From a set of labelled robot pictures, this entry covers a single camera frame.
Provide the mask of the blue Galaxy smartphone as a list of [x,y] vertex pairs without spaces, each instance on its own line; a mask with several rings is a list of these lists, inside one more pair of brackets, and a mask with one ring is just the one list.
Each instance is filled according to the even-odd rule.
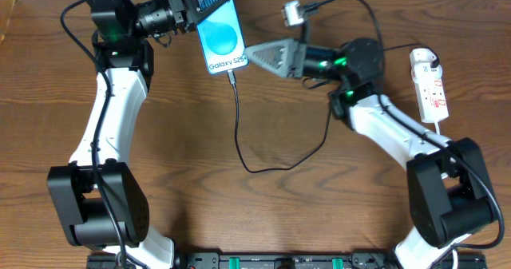
[[234,0],[228,0],[197,26],[210,74],[248,65],[245,43]]

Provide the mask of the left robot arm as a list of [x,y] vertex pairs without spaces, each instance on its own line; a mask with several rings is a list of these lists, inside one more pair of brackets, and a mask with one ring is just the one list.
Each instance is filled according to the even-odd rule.
[[97,93],[69,163],[47,177],[62,230],[69,244],[95,252],[90,268],[183,268],[174,242],[150,223],[130,149],[153,77],[153,43],[194,31],[229,0],[82,1],[96,26],[85,52]]

